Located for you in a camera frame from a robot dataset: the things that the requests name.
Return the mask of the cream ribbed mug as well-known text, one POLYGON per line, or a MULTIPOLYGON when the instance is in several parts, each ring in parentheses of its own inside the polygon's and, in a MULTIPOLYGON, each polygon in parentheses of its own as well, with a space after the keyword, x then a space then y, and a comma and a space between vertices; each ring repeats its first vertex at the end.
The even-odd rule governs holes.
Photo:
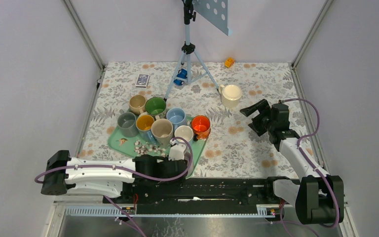
POLYGON ((220 85, 218 89, 222 104, 226 108, 235 108, 242 97, 242 90, 237 85, 220 85))

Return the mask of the seahorse pattern mug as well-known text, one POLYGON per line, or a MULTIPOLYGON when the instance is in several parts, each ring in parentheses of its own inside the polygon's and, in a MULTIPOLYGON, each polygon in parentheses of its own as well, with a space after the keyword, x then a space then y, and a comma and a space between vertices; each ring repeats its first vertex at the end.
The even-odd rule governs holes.
POLYGON ((158 119, 152 124, 151 132, 161 147, 167 147, 173 136, 173 124, 165 118, 158 119))

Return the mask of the light blue faceted mug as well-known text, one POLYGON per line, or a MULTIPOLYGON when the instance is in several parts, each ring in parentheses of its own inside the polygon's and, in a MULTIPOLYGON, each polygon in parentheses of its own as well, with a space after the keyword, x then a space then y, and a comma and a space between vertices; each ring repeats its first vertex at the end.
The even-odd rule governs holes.
POLYGON ((193 142, 194 132, 190 126, 181 125, 175 129, 174 136, 183 138, 191 145, 193 142))

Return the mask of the blue butterfly mug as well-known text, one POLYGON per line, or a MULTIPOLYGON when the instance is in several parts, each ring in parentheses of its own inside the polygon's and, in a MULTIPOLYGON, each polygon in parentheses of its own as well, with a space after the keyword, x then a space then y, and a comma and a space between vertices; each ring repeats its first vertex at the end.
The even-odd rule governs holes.
POLYGON ((139 131, 140 136, 146 142, 157 145, 157 140, 155 139, 153 133, 151 132, 151 127, 154 123, 154 118, 148 114, 141 114, 136 120, 136 127, 139 131))

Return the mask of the orange mug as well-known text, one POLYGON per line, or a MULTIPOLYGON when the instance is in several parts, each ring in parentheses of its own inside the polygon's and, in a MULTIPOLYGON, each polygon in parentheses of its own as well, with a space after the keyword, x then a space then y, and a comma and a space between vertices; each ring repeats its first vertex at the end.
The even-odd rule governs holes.
POLYGON ((193 129, 193 141, 206 140, 211 131, 211 123, 208 117, 198 115, 191 121, 191 127, 193 129))

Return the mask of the light blue ribbed mug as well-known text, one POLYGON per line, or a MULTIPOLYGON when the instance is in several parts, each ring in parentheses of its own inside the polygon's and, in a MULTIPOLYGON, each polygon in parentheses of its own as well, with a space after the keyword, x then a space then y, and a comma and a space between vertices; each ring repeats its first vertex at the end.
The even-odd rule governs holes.
POLYGON ((166 118, 173 124, 174 130, 182 125, 187 125, 188 123, 186 113, 181 108, 171 108, 167 112, 166 118))

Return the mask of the grey blue mug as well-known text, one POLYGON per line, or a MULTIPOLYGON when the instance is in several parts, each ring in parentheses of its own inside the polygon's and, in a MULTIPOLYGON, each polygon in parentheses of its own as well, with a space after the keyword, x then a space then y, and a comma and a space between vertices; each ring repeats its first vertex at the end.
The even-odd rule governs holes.
POLYGON ((122 113, 117 119, 120 132, 126 138, 135 137, 139 134, 136 127, 136 115, 132 112, 122 113))

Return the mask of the cream mug green inside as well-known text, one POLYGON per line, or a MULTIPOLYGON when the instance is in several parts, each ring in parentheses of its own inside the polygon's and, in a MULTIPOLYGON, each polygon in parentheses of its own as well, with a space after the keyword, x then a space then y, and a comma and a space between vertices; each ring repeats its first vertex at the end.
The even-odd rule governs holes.
POLYGON ((167 104, 161 97, 153 97, 147 100, 145 104, 146 112, 154 118, 166 118, 167 104))

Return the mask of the beige mug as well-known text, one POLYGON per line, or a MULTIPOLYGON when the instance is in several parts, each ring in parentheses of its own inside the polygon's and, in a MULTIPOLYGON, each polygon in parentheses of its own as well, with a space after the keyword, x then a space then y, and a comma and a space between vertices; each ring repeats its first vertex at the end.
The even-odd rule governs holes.
POLYGON ((135 95, 129 100, 129 110, 130 112, 140 115, 146 111, 145 105, 146 105, 147 99, 143 95, 135 95))

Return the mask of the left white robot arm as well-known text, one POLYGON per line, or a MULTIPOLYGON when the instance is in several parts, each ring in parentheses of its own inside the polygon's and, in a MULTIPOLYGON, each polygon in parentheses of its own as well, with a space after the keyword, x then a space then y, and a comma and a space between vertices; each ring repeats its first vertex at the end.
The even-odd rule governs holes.
POLYGON ((117 161, 84 160, 57 151, 46 163, 44 173, 35 178, 41 194, 96 194, 117 198, 127 203, 133 190, 127 184, 174 184, 185 180, 193 167, 193 157, 171 160, 166 157, 142 155, 117 161))

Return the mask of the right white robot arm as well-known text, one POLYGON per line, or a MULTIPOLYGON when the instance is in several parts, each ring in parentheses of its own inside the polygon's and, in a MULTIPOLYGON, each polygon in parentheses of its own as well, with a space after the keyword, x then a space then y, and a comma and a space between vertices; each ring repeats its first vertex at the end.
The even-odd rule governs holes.
POLYGON ((344 185, 341 177, 331 175, 301 146, 302 139, 290 128, 289 107, 284 100, 270 105, 266 99, 243 108, 248 117, 257 111, 249 127, 258 135, 269 135, 269 141, 296 172, 300 184, 286 179, 272 181, 263 190, 264 199, 276 203, 280 199, 292 205, 298 220, 305 225, 319 224, 334 228, 343 221, 344 185))

